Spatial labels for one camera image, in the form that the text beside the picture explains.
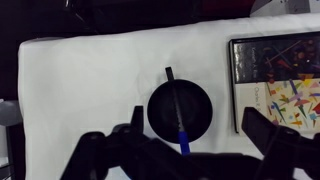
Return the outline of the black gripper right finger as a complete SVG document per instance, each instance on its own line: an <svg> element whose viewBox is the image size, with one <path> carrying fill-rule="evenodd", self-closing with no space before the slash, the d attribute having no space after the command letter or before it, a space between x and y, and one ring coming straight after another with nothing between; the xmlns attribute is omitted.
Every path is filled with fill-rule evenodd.
<svg viewBox="0 0 320 180"><path fill-rule="evenodd" d="M312 138L270 122L253 107L246 107L241 128L263 155L255 180L294 180L299 168L320 180L320 133Z"/></svg>

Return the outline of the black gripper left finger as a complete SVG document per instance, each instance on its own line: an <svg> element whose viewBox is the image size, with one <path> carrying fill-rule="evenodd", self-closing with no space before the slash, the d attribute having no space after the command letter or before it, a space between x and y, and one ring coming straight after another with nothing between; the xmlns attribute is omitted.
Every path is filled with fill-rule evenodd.
<svg viewBox="0 0 320 180"><path fill-rule="evenodd" d="M143 134L143 107L135 106L129 123L116 125L105 136L83 134L60 180L104 180L120 167L131 180L186 180L184 158L158 139Z"/></svg>

